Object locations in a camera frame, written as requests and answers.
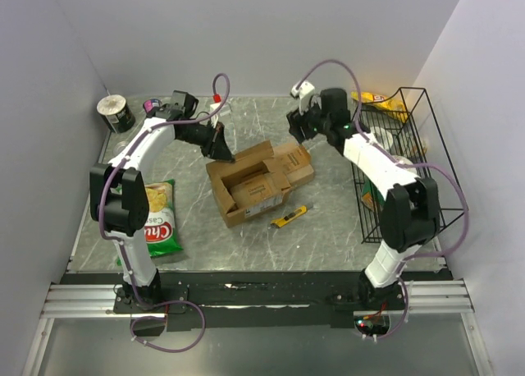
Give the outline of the brown cardboard express box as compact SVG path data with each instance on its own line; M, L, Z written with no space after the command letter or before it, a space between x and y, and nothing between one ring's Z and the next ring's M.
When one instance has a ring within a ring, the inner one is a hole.
M289 199L291 184L268 140L237 153L233 163L214 161L206 170L219 213L229 228Z

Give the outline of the small brown carton outside box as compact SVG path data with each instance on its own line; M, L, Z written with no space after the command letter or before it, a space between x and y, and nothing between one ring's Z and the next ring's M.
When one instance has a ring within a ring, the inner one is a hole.
M309 183L315 177L311 155L302 144L280 144L273 148L273 152L293 189Z

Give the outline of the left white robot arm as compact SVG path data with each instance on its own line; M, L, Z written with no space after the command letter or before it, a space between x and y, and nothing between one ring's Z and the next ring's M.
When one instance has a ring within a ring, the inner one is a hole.
M101 237L117 249L126 296L145 312L161 305L162 288L144 234L149 206L143 172L174 140L197 145L206 158L235 160L217 119L220 110L196 117L198 104L193 95L180 91L169 103L146 102L146 118L137 136L113 160L95 164L89 173L91 218Z

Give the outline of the yellow utility knife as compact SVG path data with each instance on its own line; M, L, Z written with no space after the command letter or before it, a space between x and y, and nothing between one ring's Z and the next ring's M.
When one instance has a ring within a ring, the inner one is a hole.
M289 224L295 219L305 215L307 211L309 211L312 208L313 208L312 203L301 205L297 209L285 215L284 217L273 219L270 223L270 227L276 228L276 229L283 228L285 225Z

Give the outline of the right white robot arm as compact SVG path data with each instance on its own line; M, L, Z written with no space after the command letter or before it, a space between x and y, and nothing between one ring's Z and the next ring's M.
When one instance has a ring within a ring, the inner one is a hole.
M384 199L379 217L381 244L372 262L360 273L358 298L371 310L395 289L407 258L433 239L440 228L438 187L390 156L371 131L350 114L347 93L324 89L320 102L309 82L292 87L299 106L287 114L289 133L299 142L324 135L329 145L357 166Z

